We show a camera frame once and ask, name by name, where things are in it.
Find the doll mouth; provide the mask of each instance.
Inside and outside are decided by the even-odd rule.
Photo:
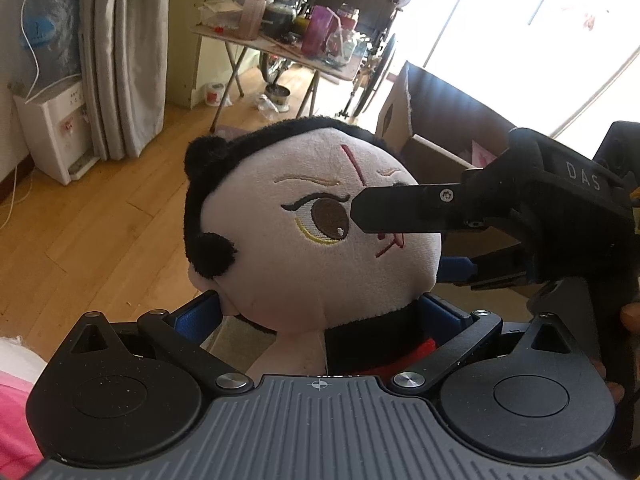
[[[386,236],[383,234],[378,235],[379,240],[384,240],[385,237]],[[376,258],[379,258],[380,256],[382,256],[394,245],[397,245],[400,249],[404,248],[404,234],[394,233],[394,239],[391,241],[391,243],[388,246],[386,246],[384,249],[376,253]]]

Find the brown eye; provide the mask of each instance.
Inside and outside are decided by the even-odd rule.
[[[331,240],[344,240],[349,233],[349,216],[333,198],[319,198],[311,206],[311,219],[318,230]]]

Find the cardboard box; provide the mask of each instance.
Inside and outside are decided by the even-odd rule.
[[[500,155],[512,128],[491,108],[407,62],[380,111],[376,136],[399,153],[420,184],[444,184],[460,182],[463,171],[473,168],[459,156],[465,152],[470,156],[473,141]],[[451,233],[442,251],[446,256],[478,256],[516,243],[489,228],[482,233]]]

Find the doll head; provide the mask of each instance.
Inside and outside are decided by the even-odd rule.
[[[190,278],[226,316],[279,333],[400,309],[431,290],[438,234],[364,234],[351,200],[416,184],[381,141],[329,118],[283,121],[189,146],[184,240]]]

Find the red item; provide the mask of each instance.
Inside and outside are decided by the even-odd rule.
[[[336,14],[340,17],[340,26],[342,27],[342,30],[356,30],[359,17],[359,11],[357,9],[345,9],[345,6],[341,5],[340,9],[336,11]],[[332,35],[336,28],[338,28],[338,23],[334,20],[329,26],[329,33],[327,34],[327,37]]]
[[[398,359],[395,363],[372,368],[371,370],[359,372],[355,375],[377,375],[382,379],[383,383],[388,383],[394,375],[409,367],[416,361],[419,361],[423,357],[427,357],[427,355],[435,350],[436,342],[433,339],[427,339],[427,341],[418,346],[418,348],[413,352]]]
[[[25,406],[32,384],[0,372],[0,475],[18,480],[42,455],[27,425]]]

